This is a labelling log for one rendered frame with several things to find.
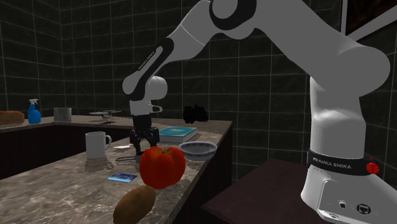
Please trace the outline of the brown potato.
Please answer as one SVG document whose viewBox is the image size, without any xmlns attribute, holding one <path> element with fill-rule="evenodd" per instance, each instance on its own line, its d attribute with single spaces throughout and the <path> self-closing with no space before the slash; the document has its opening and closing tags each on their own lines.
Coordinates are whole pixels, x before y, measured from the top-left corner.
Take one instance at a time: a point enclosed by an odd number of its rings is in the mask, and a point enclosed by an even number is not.
<svg viewBox="0 0 397 224">
<path fill-rule="evenodd" d="M 150 186 L 138 186 L 117 203 L 113 212 L 114 224 L 137 224 L 154 206 L 156 192 Z"/>
</svg>

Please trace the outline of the grey box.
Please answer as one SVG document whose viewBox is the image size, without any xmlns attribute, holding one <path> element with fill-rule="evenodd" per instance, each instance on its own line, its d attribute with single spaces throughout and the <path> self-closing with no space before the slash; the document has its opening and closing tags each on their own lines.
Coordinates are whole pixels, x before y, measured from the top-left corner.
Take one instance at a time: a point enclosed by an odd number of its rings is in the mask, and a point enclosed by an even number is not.
<svg viewBox="0 0 397 224">
<path fill-rule="evenodd" d="M 53 119 L 55 122 L 71 122 L 72 108 L 54 108 Z"/>
</svg>

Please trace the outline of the framed wall picture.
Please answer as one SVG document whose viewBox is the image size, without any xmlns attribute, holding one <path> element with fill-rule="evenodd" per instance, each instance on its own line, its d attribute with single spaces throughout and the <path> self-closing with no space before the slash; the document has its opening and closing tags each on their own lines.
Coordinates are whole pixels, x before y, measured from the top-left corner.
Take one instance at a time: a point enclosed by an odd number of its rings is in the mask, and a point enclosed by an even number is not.
<svg viewBox="0 0 397 224">
<path fill-rule="evenodd" d="M 397 21 L 397 0 L 341 0 L 340 32 L 359 40 Z"/>
</svg>

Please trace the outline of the white bowl with blue rim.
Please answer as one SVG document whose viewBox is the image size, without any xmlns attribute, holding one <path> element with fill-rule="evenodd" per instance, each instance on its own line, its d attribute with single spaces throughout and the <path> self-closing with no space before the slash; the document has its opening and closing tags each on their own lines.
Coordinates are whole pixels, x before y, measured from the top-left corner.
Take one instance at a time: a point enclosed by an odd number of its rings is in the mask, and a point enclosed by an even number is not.
<svg viewBox="0 0 397 224">
<path fill-rule="evenodd" d="M 201 162 L 211 159 L 218 147 L 210 142 L 192 141 L 180 144 L 179 149 L 188 160 Z"/>
</svg>

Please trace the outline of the teal book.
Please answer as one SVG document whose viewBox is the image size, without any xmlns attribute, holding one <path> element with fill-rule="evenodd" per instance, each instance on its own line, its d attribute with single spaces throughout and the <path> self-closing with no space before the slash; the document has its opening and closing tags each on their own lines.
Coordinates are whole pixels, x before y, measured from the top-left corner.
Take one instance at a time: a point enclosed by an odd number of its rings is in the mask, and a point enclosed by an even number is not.
<svg viewBox="0 0 397 224">
<path fill-rule="evenodd" d="M 163 143 L 185 143 L 196 134 L 196 127 L 166 127 L 159 131 L 159 140 Z"/>
</svg>

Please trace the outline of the red tomato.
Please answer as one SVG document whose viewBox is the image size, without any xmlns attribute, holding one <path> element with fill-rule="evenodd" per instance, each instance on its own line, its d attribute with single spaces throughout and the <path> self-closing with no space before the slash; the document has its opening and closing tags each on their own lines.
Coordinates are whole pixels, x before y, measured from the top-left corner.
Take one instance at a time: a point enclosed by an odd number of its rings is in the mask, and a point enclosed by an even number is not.
<svg viewBox="0 0 397 224">
<path fill-rule="evenodd" d="M 185 157 L 179 149 L 151 146 L 141 156 L 139 172 L 146 185 L 161 190 L 175 185 L 185 168 Z"/>
</svg>

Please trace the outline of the blue card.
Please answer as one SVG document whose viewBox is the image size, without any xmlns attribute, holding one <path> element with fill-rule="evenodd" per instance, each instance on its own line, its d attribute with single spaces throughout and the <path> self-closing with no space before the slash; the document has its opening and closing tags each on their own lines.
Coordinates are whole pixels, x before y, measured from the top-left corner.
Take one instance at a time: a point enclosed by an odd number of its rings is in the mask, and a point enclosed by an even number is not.
<svg viewBox="0 0 397 224">
<path fill-rule="evenodd" d="M 136 179 L 137 175 L 135 174 L 125 174 L 125 173 L 116 173 L 107 178 L 109 181 L 117 181 L 122 183 L 130 183 L 134 179 Z"/>
</svg>

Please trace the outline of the dark robot stand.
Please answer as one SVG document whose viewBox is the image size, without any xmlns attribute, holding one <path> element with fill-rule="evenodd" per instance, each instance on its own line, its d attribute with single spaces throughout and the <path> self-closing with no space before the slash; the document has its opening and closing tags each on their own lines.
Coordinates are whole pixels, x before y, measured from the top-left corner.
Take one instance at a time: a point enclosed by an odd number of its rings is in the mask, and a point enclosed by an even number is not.
<svg viewBox="0 0 397 224">
<path fill-rule="evenodd" d="M 269 159 L 206 202 L 228 224 L 331 224 L 301 199 L 307 166 Z"/>
</svg>

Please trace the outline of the silver kitchen tool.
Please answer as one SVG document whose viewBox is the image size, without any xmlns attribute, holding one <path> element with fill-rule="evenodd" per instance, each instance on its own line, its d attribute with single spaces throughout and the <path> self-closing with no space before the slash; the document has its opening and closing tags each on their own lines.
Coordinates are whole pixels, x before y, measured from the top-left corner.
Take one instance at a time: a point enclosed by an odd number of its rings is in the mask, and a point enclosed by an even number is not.
<svg viewBox="0 0 397 224">
<path fill-rule="evenodd" d="M 97 112 L 89 112 L 89 115 L 101 116 L 104 120 L 112 119 L 116 113 L 120 113 L 120 110 L 102 110 Z"/>
</svg>

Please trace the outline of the black lumpy object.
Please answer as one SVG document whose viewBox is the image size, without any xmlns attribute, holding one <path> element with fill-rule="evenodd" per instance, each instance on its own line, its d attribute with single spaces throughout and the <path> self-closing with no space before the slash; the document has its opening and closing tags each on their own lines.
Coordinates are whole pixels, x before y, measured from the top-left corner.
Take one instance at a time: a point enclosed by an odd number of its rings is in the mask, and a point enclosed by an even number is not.
<svg viewBox="0 0 397 224">
<path fill-rule="evenodd" d="M 208 121 L 207 111 L 198 105 L 185 106 L 183 111 L 183 120 L 185 123 L 193 124 L 194 122 L 207 122 Z"/>
</svg>

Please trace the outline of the brown bread loaf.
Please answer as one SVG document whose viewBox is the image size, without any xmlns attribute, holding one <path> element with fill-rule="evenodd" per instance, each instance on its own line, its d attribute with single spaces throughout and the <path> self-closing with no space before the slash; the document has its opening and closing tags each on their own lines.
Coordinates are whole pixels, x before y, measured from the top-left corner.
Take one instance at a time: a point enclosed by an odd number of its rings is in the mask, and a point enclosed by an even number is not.
<svg viewBox="0 0 397 224">
<path fill-rule="evenodd" d="M 24 123 L 25 116 L 20 111 L 0 111 L 0 125 Z"/>
</svg>

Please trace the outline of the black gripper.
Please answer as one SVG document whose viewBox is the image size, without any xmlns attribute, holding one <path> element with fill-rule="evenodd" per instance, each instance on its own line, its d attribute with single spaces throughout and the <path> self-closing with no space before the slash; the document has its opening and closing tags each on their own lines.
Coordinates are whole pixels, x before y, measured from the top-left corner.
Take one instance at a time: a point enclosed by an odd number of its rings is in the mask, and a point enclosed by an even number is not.
<svg viewBox="0 0 397 224">
<path fill-rule="evenodd" d="M 136 155 L 142 155 L 141 141 L 145 138 L 150 146 L 156 146 L 160 141 L 159 130 L 151 127 L 151 115 L 133 115 L 134 129 L 129 132 L 130 144 L 135 148 Z"/>
</svg>

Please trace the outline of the white mug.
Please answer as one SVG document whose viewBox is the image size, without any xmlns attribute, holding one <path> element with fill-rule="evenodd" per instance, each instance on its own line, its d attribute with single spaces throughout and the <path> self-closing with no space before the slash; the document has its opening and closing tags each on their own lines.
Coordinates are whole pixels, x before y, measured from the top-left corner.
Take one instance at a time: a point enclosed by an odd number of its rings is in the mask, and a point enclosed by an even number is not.
<svg viewBox="0 0 397 224">
<path fill-rule="evenodd" d="M 88 132 L 85 134 L 87 158 L 102 158 L 111 146 L 112 138 L 103 131 Z"/>
</svg>

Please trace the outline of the blue spray bottle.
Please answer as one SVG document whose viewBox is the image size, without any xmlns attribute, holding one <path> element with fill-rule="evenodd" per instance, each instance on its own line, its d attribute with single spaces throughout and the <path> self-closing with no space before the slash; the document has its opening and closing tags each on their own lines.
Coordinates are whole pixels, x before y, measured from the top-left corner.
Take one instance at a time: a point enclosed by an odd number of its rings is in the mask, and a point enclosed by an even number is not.
<svg viewBox="0 0 397 224">
<path fill-rule="evenodd" d="M 35 124 L 41 122 L 41 113 L 35 108 L 38 104 L 38 99 L 30 99 L 30 105 L 28 109 L 28 122 L 29 124 Z"/>
</svg>

